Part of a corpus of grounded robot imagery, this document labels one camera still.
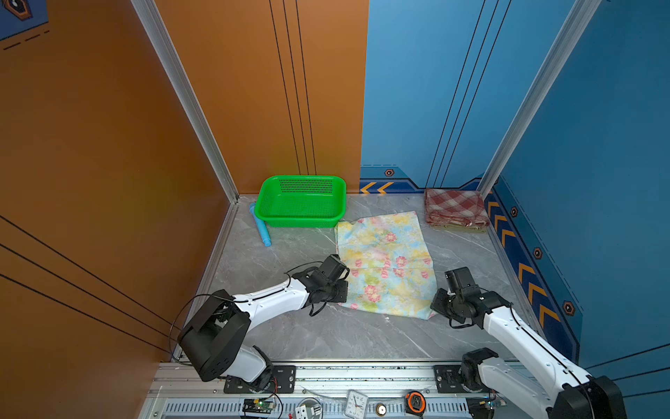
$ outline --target red plaid cloth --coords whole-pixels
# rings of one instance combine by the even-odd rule
[[[490,220],[484,210],[484,201],[475,190],[425,190],[425,219],[433,227],[460,225],[484,228]]]

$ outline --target orange tape measure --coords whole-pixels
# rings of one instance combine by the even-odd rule
[[[405,411],[421,416],[425,412],[425,397],[420,392],[409,392],[405,396]]]

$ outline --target orange chevron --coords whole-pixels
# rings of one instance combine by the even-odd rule
[[[548,314],[551,317],[554,317],[557,322],[561,321],[561,319],[558,318],[558,314],[554,313],[550,309],[548,309],[548,308],[544,307],[542,304],[540,304],[540,326],[542,326],[542,328],[544,328],[544,315],[545,314]]]
[[[377,192],[379,192],[380,194],[385,194],[386,191],[385,191],[384,189],[388,188],[388,187],[389,187],[390,185],[392,185],[392,184],[393,184],[393,182],[388,182],[388,183],[386,183],[384,186],[382,186],[381,188],[377,189]]]
[[[502,237],[500,238],[500,241],[502,242],[503,247],[505,247],[505,236],[516,237],[517,235],[514,234],[514,231],[502,229]]]
[[[500,204],[495,202],[495,201],[489,201],[488,202],[488,218],[491,218],[491,207],[492,206],[500,206]]]
[[[502,215],[496,215],[493,218],[495,218],[495,220],[496,220],[496,223],[495,223],[495,226],[494,226],[496,231],[498,231],[498,221],[507,221],[507,219]]]
[[[369,194],[368,188],[374,184],[376,184],[376,182],[370,182],[367,185],[365,185],[360,191],[363,192],[364,194]]]
[[[528,266],[524,265],[523,263],[519,264],[519,282],[523,284],[523,271],[530,272],[531,274],[535,275],[535,270]]]
[[[533,291],[537,291],[540,294],[544,295],[545,297],[547,296],[547,293],[545,292],[545,290],[543,290],[539,286],[529,282],[528,283],[528,301],[530,301],[531,305],[533,305]]]

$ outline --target robotic arm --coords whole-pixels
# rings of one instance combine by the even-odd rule
[[[488,348],[463,356],[461,376],[469,390],[499,391],[534,419],[625,419],[621,391],[607,377],[592,377],[519,318],[496,292],[482,292],[467,267],[446,273],[453,294],[438,290],[431,308],[451,320],[484,329],[533,374],[510,368]]]
[[[184,326],[177,342],[202,381],[231,375],[265,389],[272,363],[258,347],[242,345],[247,332],[287,311],[311,305],[313,316],[329,302],[345,302],[348,274],[339,257],[330,255],[319,267],[309,267],[261,291],[234,296],[216,291]],[[314,312],[319,303],[323,306]]]

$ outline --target folded plaid blanket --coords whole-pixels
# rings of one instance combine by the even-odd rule
[[[475,190],[425,189],[425,219],[431,227],[457,225],[483,229],[490,224]]]

